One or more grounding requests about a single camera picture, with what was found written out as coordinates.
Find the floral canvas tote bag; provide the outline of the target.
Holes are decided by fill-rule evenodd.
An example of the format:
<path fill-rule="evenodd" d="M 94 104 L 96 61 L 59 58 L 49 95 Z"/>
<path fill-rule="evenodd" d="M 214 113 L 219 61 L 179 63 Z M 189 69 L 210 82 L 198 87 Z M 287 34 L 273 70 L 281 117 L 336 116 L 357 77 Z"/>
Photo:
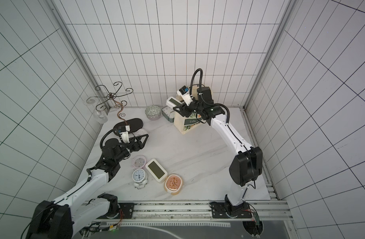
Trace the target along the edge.
<path fill-rule="evenodd" d="M 183 117 L 175 112 L 174 126 L 181 134 L 186 134 L 204 122 L 200 114 L 193 112 L 189 117 Z"/>

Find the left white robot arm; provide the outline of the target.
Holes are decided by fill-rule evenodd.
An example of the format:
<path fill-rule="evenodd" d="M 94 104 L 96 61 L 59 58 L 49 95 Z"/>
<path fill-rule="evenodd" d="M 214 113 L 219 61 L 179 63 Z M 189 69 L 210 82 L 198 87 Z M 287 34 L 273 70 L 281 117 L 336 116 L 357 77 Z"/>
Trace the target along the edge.
<path fill-rule="evenodd" d="M 148 134 L 135 135 L 128 143 L 103 137 L 100 141 L 101 156 L 93 167 L 86 170 L 88 176 L 62 196 L 41 202 L 21 238 L 71 239 L 100 217 L 123 218 L 117 196 L 102 193 L 92 202 L 87 202 L 87 199 L 116 176 L 122 160 L 144 148 L 148 137 Z"/>

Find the small white digital clock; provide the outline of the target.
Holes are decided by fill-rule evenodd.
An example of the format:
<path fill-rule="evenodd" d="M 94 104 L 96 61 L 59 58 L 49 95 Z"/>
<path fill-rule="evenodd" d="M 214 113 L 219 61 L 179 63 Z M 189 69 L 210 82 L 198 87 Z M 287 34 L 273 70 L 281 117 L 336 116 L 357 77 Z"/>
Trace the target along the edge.
<path fill-rule="evenodd" d="M 166 105 L 175 111 L 176 109 L 180 109 L 182 102 L 175 97 L 169 97 L 166 101 Z"/>

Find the white square alarm clock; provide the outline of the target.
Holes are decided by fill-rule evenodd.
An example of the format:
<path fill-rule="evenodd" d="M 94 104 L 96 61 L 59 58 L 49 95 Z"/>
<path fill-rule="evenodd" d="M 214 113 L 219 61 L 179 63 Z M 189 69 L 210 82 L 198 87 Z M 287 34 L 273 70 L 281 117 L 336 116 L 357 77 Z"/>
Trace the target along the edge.
<path fill-rule="evenodd" d="M 135 136 L 142 136 L 142 135 L 147 135 L 148 132 L 146 130 L 144 130 L 143 128 L 139 129 L 138 131 L 134 132 Z"/>

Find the green rectangular alarm clock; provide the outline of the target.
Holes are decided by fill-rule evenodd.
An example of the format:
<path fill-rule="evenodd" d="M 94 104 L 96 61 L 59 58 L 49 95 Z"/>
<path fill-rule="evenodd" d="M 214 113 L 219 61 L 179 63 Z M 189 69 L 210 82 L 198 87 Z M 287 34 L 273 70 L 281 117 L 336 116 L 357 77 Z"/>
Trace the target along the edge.
<path fill-rule="evenodd" d="M 175 111 L 172 108 L 166 106 L 161 109 L 161 113 L 165 119 L 167 119 L 171 123 L 174 123 Z"/>

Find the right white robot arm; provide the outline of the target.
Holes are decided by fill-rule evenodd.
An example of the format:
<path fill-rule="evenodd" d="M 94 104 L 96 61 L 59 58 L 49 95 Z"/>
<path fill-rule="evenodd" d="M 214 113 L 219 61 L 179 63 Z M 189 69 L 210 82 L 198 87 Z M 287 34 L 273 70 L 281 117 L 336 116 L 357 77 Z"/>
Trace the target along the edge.
<path fill-rule="evenodd" d="M 225 196 L 224 211 L 229 218 L 236 218 L 250 207 L 244 197 L 250 189 L 256 189 L 256 180 L 262 174 L 263 153 L 259 147 L 253 147 L 230 124 L 230 111 L 222 104 L 209 105 L 192 102 L 173 107 L 183 117 L 200 115 L 224 140 L 234 159 L 229 174 L 234 182 Z"/>

